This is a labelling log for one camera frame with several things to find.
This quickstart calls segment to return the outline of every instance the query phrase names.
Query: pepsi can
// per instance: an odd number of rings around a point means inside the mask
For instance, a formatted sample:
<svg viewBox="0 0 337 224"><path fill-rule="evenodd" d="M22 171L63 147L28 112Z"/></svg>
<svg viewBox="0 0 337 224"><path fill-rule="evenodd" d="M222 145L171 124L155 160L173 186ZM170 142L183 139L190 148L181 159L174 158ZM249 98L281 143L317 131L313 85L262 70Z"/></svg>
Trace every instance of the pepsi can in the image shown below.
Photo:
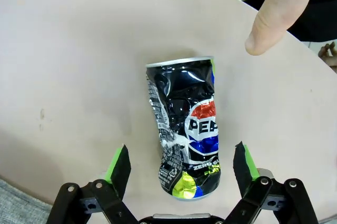
<svg viewBox="0 0 337 224"><path fill-rule="evenodd" d="M212 57L146 65L150 104L163 148L159 180L180 199L206 196L220 181Z"/></svg>

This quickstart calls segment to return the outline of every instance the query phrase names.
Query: screw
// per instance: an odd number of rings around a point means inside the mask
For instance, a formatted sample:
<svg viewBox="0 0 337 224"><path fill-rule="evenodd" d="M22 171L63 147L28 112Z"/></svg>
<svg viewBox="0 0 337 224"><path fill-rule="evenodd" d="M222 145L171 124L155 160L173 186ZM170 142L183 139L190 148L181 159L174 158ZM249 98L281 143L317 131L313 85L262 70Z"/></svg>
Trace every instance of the screw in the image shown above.
<svg viewBox="0 0 337 224"><path fill-rule="evenodd" d="M290 181L290 182L289 182L289 185L290 185L290 187L292 187L292 188L294 188L294 187L297 186L297 184L296 184L295 181Z"/></svg>
<svg viewBox="0 0 337 224"><path fill-rule="evenodd" d="M101 188L102 186L103 186L103 185L102 185L102 183L100 183L100 182L96 184L96 188Z"/></svg>
<svg viewBox="0 0 337 224"><path fill-rule="evenodd" d="M268 185L268 183L269 183L269 182L268 182L268 179L266 179L266 178L262 178L262 179L261 179L261 184L263 184L264 186L265 186L265 185Z"/></svg>

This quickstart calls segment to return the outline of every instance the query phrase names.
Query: skin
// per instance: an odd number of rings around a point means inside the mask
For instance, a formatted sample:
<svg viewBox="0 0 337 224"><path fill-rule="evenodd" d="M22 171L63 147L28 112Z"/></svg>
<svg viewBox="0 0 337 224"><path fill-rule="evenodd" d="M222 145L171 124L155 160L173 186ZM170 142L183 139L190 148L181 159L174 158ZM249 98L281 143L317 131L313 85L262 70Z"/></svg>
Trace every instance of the skin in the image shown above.
<svg viewBox="0 0 337 224"><path fill-rule="evenodd" d="M309 0L265 0L245 47L251 55L261 55L275 45L303 13Z"/></svg>

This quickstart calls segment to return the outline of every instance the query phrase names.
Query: white table surface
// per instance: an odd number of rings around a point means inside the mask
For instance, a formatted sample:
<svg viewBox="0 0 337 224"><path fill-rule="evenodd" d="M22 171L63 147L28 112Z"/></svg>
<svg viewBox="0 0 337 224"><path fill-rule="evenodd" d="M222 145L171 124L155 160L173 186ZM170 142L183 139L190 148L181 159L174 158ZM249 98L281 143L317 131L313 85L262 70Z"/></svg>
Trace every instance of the white table surface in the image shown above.
<svg viewBox="0 0 337 224"><path fill-rule="evenodd" d="M125 143L125 202L138 218L225 217L240 199L232 159L242 140L278 181L304 182L318 218L336 213L337 77L289 34L249 56L255 14L238 0L0 0L0 176L53 201ZM181 202L157 178L145 64L204 55L216 63L222 177L209 197ZM277 222L263 212L256 223Z"/></svg>

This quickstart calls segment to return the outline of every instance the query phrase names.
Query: person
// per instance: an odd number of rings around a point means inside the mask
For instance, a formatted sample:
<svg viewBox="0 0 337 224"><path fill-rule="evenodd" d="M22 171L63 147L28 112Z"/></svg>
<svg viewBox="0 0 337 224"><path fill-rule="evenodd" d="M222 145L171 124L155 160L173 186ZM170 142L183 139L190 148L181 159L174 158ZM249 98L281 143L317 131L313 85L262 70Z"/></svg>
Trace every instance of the person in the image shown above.
<svg viewBox="0 0 337 224"><path fill-rule="evenodd" d="M245 42L251 55L261 55L288 30L304 42L337 38L337 0L246 0L259 10Z"/></svg>

